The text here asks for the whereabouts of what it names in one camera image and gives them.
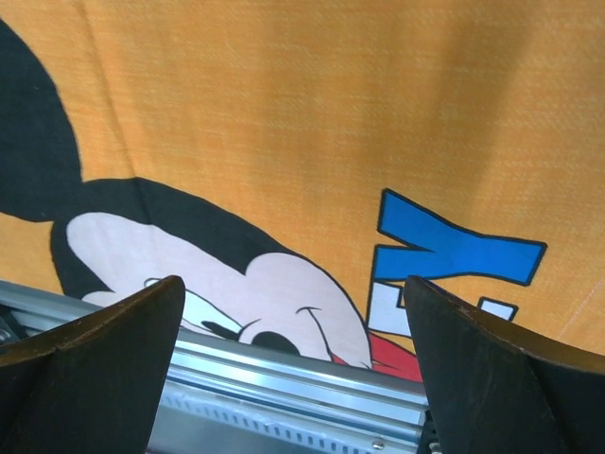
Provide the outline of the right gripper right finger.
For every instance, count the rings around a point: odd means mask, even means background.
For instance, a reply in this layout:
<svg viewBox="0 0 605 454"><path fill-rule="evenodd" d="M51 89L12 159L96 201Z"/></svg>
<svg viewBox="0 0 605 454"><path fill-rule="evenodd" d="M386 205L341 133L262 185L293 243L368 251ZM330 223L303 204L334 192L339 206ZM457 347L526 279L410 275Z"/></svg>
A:
<svg viewBox="0 0 605 454"><path fill-rule="evenodd" d="M604 357L503 320L419 276L404 300L444 453L601 453Z"/></svg>

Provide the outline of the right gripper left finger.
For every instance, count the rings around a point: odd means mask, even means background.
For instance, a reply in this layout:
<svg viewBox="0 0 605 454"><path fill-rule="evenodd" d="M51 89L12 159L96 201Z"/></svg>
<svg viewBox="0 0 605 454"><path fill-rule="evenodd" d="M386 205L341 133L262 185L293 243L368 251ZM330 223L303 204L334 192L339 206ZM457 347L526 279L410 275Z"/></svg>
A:
<svg viewBox="0 0 605 454"><path fill-rule="evenodd" d="M2 347L2 452L145 452L183 308L169 276Z"/></svg>

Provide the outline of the orange Mickey Mouse cloth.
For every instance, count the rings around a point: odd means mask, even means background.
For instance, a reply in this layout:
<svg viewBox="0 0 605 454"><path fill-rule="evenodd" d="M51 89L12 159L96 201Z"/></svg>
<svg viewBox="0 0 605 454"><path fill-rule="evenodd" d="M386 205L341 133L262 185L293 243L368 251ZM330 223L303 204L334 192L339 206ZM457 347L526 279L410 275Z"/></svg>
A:
<svg viewBox="0 0 605 454"><path fill-rule="evenodd" d="M5 1L1 277L420 379L411 275L604 350L600 1Z"/></svg>

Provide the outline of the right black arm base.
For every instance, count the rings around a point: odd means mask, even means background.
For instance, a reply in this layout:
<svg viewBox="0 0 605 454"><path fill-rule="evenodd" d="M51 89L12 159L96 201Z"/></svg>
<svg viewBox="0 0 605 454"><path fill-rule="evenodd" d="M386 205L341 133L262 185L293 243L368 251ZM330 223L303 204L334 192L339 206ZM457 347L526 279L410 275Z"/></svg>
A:
<svg viewBox="0 0 605 454"><path fill-rule="evenodd" d="M423 428L417 454L442 454L441 443L430 410L424 413Z"/></svg>

